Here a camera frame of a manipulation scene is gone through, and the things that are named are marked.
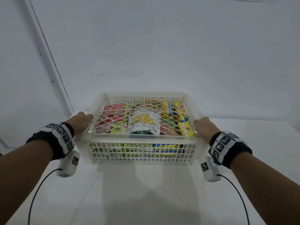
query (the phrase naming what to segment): plastic basket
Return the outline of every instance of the plastic basket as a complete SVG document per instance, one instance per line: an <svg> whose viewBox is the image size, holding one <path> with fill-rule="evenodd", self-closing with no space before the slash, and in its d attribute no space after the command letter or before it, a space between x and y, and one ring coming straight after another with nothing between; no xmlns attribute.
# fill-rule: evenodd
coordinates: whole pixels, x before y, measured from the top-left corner
<svg viewBox="0 0 300 225"><path fill-rule="evenodd" d="M129 109L134 109L137 104L140 104L140 107L149 107L147 103L149 100L168 101L173 106L176 102L180 102L188 115L188 122L195 136L181 136L182 133L178 131L180 128L176 124L172 136L99 132L99 123L101 123L99 121L105 118L103 115L106 106L128 104ZM159 107L151 107L151 109L163 112ZM94 115L91 124L84 133L75 138L85 162L191 164L194 159L204 156L207 152L208 145L198 136L193 124L195 119L200 119L203 115L193 99L185 93L106 92L98 96L89 112ZM130 118L130 114L132 111L125 113L124 118Z"/></svg>

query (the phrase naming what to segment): wristband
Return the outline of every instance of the wristband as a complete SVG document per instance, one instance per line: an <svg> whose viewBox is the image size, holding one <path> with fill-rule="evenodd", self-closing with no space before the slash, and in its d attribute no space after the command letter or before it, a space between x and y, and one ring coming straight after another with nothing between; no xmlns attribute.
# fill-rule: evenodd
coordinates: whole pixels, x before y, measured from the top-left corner
<svg viewBox="0 0 300 225"><path fill-rule="evenodd" d="M53 158L57 160L65 158L75 147L73 139L74 129L68 123L51 123L42 128L30 137L26 143L32 140L44 140L52 148Z"/></svg>
<svg viewBox="0 0 300 225"><path fill-rule="evenodd" d="M232 132L218 132L210 140L209 154L218 165L230 169L232 160L242 152L252 154L252 150L241 138Z"/></svg>

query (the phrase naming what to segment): white snack bag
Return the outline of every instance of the white snack bag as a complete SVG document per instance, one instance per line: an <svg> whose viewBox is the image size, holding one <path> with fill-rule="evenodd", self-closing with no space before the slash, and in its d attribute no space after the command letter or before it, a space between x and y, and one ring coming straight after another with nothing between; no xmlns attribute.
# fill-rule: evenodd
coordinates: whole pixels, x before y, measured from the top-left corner
<svg viewBox="0 0 300 225"><path fill-rule="evenodd" d="M129 133L135 131L150 131L154 135L160 134L160 111L150 108L140 108L129 116Z"/></svg>

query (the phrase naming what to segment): white table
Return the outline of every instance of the white table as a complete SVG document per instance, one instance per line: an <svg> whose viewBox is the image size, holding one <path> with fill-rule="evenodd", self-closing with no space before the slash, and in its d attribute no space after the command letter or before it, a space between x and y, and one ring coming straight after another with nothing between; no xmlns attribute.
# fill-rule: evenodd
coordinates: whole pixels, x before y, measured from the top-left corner
<svg viewBox="0 0 300 225"><path fill-rule="evenodd" d="M212 119L236 133L253 154L300 183L300 134L285 122ZM41 180L56 169L49 164ZM240 190L250 223L264 224L231 170L220 167ZM8 224L27 224L35 190ZM241 199L225 179L206 182L199 163L182 166L98 166L79 163L76 174L44 182L31 224L247 224Z"/></svg>

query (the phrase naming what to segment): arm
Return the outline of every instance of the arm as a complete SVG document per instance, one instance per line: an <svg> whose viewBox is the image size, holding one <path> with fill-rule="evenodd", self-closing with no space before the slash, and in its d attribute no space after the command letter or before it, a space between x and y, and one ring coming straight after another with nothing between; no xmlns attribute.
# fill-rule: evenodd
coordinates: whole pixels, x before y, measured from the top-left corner
<svg viewBox="0 0 300 225"><path fill-rule="evenodd" d="M210 143L221 132L208 117L195 121L199 135ZM300 186L248 152L230 163L247 197L267 225L296 224L300 218Z"/></svg>
<svg viewBox="0 0 300 225"><path fill-rule="evenodd" d="M66 123L77 135L92 119L92 115L79 112ZM5 224L32 192L52 158L52 148L44 140L33 140L0 157L0 224Z"/></svg>

